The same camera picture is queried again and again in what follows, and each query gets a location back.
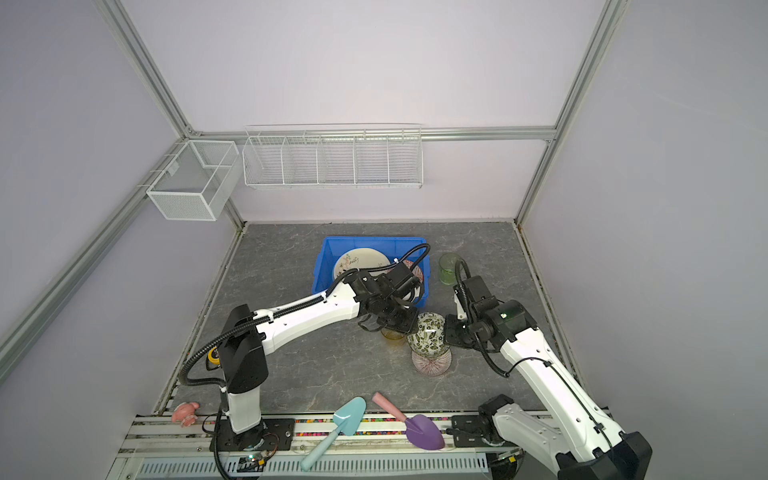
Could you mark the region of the green leaf bowl bottom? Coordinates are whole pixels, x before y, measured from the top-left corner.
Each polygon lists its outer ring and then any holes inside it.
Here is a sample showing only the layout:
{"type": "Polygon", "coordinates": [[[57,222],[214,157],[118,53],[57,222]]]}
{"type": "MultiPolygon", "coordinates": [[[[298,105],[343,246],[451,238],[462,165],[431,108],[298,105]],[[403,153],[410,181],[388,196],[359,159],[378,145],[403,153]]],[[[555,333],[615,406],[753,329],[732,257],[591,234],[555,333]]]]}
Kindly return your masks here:
{"type": "Polygon", "coordinates": [[[413,353],[434,359],[443,355],[445,343],[445,318],[434,312],[422,312],[417,317],[416,330],[407,337],[413,353]]]}

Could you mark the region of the pink striped bowl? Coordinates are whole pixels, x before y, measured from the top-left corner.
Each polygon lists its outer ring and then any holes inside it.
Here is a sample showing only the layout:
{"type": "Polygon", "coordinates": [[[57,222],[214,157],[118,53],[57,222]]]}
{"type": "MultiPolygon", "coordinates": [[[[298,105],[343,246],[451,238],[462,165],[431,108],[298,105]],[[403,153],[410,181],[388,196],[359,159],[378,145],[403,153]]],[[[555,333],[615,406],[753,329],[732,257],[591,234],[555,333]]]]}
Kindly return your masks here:
{"type": "Polygon", "coordinates": [[[452,363],[452,352],[446,350],[437,357],[427,358],[413,351],[411,360],[417,372],[425,376],[436,377],[443,375],[450,368],[452,363]]]}

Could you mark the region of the cream floral plate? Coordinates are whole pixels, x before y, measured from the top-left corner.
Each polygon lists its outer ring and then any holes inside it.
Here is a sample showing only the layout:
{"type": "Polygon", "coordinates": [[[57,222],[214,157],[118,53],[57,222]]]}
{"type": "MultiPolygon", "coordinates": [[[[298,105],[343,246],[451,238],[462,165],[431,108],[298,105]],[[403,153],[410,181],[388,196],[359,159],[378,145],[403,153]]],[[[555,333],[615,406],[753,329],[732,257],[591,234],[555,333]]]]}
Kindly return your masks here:
{"type": "Polygon", "coordinates": [[[342,254],[333,268],[333,279],[351,269],[370,269],[389,265],[386,255],[372,248],[356,248],[342,254]]]}

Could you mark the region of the yellow glass cup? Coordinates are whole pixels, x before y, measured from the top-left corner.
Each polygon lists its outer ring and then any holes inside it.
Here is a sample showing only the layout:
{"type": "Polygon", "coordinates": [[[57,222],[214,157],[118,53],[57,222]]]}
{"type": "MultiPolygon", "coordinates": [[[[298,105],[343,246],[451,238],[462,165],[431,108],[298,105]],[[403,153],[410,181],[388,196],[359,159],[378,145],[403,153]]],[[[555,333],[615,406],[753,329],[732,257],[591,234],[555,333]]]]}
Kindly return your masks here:
{"type": "Polygon", "coordinates": [[[394,330],[382,329],[381,334],[390,346],[402,345],[406,342],[406,335],[394,330]]]}

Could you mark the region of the green glass cup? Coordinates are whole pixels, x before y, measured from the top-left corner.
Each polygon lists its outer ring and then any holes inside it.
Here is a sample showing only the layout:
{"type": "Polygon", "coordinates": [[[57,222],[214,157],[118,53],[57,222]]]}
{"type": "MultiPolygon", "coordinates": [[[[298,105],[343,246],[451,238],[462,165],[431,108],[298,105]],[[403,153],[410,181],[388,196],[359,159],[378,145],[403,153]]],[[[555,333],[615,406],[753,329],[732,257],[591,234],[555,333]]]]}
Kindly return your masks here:
{"type": "Polygon", "coordinates": [[[464,259],[453,252],[444,253],[439,258],[439,280],[442,284],[453,286],[457,284],[456,267],[460,266],[459,271],[463,272],[465,264],[464,259]]]}

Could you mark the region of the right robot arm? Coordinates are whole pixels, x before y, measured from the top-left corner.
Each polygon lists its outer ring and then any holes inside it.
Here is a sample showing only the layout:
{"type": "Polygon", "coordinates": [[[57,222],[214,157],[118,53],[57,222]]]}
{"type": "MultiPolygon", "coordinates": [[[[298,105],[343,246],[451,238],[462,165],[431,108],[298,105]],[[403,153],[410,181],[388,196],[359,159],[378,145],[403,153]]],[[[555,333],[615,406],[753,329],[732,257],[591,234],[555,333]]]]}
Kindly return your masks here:
{"type": "Polygon", "coordinates": [[[526,308],[502,302],[459,258],[454,266],[456,314],[445,320],[445,341],[476,350],[496,374],[519,373],[556,425],[548,426],[499,395],[479,411],[498,436],[560,479],[642,479],[652,457],[639,432],[625,431],[589,396],[558,359],[526,308]]]}

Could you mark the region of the red patterned bowl underneath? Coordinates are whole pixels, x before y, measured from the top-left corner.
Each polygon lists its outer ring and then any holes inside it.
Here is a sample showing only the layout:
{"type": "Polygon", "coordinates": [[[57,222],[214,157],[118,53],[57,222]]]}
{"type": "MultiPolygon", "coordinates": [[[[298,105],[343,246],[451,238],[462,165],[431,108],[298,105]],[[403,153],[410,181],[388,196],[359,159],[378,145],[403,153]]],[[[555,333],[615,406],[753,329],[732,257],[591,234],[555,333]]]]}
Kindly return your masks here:
{"type": "Polygon", "coordinates": [[[405,261],[403,267],[405,278],[403,286],[408,289],[418,289],[424,281],[424,274],[421,268],[413,262],[405,261]]]}

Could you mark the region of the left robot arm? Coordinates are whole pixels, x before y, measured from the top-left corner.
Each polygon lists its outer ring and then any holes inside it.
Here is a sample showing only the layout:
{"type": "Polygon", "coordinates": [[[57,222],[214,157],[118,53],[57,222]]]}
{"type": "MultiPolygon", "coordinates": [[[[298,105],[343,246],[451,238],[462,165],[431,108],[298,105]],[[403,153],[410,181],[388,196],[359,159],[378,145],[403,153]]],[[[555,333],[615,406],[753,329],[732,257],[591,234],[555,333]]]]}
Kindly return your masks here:
{"type": "Polygon", "coordinates": [[[178,381],[188,387],[213,385],[219,412],[231,431],[242,434],[262,425],[260,386],[268,377],[266,357],[285,344],[325,326],[356,320],[367,332],[414,331],[425,277],[415,269],[431,246],[421,243],[386,266],[352,268],[326,289],[278,307],[230,312],[222,333],[190,354],[178,381]]]}

